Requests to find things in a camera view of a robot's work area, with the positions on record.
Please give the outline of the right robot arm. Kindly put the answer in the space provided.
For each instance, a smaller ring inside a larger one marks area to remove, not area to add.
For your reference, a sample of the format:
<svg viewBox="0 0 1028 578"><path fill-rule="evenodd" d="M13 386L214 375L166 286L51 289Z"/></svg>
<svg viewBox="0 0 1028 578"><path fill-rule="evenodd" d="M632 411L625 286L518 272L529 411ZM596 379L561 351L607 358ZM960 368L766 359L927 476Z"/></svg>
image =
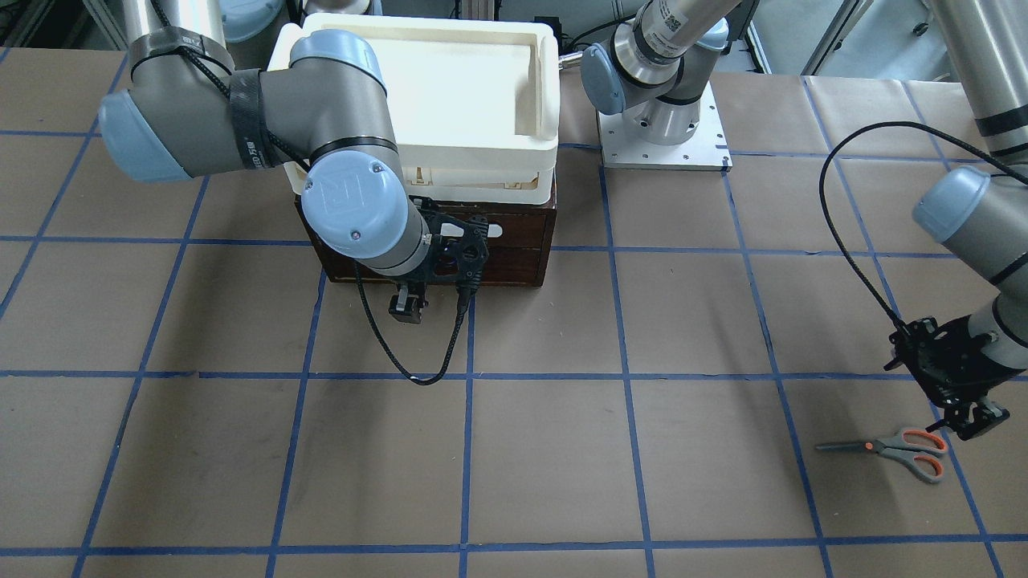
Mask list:
<svg viewBox="0 0 1028 578"><path fill-rule="evenodd" d="M215 1L125 1L132 84L103 98L110 157L169 182L286 162L305 171L306 226L328 249L398 281L390 304L416 324L430 227L405 189L381 66L352 31L305 32L286 68L238 69Z"/></svg>

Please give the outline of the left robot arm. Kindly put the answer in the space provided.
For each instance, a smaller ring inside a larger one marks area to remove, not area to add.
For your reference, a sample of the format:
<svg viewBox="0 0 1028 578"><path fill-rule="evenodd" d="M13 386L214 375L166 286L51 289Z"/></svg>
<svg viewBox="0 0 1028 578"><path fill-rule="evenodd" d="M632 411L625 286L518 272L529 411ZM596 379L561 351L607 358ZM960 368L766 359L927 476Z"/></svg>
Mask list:
<svg viewBox="0 0 1028 578"><path fill-rule="evenodd" d="M611 169L609 216L627 384L639 438L754 435L808 444L890 436L940 409L904 367L893 327L838 252L818 183L827 151L885 120L981 147L954 82L715 72L728 172Z"/></svg>

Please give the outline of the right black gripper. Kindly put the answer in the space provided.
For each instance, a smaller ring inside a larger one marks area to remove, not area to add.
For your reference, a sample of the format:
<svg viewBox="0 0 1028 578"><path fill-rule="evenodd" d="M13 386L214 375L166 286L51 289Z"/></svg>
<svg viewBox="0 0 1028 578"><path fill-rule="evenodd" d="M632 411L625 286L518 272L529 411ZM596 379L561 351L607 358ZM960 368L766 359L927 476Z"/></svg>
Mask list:
<svg viewBox="0 0 1028 578"><path fill-rule="evenodd" d="M390 297L389 314L398 322L423 324L426 286L440 281L451 267L449 241L419 241L414 255L398 277L398 292Z"/></svg>

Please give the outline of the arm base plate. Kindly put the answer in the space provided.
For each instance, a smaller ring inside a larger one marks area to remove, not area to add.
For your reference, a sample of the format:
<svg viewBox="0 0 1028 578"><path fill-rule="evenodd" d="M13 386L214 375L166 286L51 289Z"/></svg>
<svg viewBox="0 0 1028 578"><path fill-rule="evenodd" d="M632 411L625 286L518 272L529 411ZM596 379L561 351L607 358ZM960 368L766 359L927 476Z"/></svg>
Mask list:
<svg viewBox="0 0 1028 578"><path fill-rule="evenodd" d="M654 100L617 115L598 112L596 121L607 168L720 172L733 168L709 83L693 103Z"/></svg>

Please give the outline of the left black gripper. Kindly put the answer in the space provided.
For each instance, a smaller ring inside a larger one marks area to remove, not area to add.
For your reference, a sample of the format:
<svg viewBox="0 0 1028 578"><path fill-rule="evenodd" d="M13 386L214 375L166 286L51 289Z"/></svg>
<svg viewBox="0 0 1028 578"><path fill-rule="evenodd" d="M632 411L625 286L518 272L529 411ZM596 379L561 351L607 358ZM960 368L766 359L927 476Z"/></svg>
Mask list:
<svg viewBox="0 0 1028 578"><path fill-rule="evenodd" d="M981 397L978 392L986 377L980 367L981 350L996 340L997 333L991 330L971 332L966 317L941 326L933 317L908 324L908 370L942 409L965 404L958 407L956 420L961 440L980 437L1009 418L1009 410L998 403L972 402Z"/></svg>

